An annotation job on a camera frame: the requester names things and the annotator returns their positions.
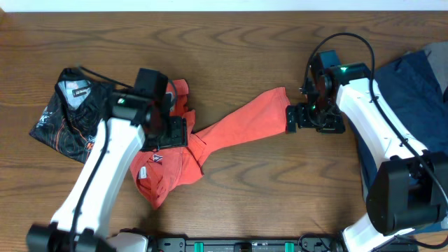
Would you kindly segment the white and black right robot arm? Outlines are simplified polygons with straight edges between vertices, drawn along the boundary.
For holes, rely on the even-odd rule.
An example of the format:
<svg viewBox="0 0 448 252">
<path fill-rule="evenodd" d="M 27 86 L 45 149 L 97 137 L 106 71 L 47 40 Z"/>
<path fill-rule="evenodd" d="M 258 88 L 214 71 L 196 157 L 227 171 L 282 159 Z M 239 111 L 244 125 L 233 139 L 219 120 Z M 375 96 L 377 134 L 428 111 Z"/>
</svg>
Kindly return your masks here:
<svg viewBox="0 0 448 252">
<path fill-rule="evenodd" d="M 386 103 L 365 64 L 311 63 L 305 102 L 286 109 L 286 129 L 341 134 L 351 123 L 367 148 L 374 178 L 366 213 L 338 237 L 303 237 L 303 251 L 417 251 L 412 233 L 447 228 L 447 155 L 413 136 Z"/>
</svg>

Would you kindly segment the red orange t-shirt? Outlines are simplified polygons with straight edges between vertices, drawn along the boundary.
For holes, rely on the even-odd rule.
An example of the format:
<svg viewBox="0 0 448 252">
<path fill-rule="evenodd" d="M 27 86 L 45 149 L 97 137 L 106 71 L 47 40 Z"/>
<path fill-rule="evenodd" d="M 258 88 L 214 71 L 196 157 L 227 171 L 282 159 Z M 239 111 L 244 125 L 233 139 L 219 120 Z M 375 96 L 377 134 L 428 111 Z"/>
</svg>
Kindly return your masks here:
<svg viewBox="0 0 448 252">
<path fill-rule="evenodd" d="M 168 84 L 166 93 L 171 95 L 174 91 L 177 92 L 177 101 L 170 114 L 186 120 L 188 145 L 140 151 L 130 165 L 138 191 L 154 209 L 162 205 L 175 187 L 200 180 L 203 177 L 202 166 L 213 152 L 284 133 L 286 108 L 291 104 L 285 87 L 276 87 L 258 95 L 224 119 L 194 132 L 196 114 L 186 106 L 189 94 L 186 80 L 173 80 Z"/>
</svg>

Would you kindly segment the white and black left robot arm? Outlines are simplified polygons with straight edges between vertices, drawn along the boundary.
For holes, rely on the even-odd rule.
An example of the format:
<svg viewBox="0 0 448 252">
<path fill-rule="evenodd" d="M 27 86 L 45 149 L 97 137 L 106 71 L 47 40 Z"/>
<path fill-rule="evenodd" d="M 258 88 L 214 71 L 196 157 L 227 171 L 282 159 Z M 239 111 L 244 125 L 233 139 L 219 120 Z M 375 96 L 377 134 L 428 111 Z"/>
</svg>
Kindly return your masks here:
<svg viewBox="0 0 448 252">
<path fill-rule="evenodd" d="M 186 121 L 172 116 L 178 100 L 172 80 L 137 83 L 104 102 L 97 142 L 72 191 L 48 225 L 33 224 L 29 251 L 155 251 L 150 237 L 134 230 L 108 236 L 111 210 L 139 151 L 184 146 Z"/>
</svg>

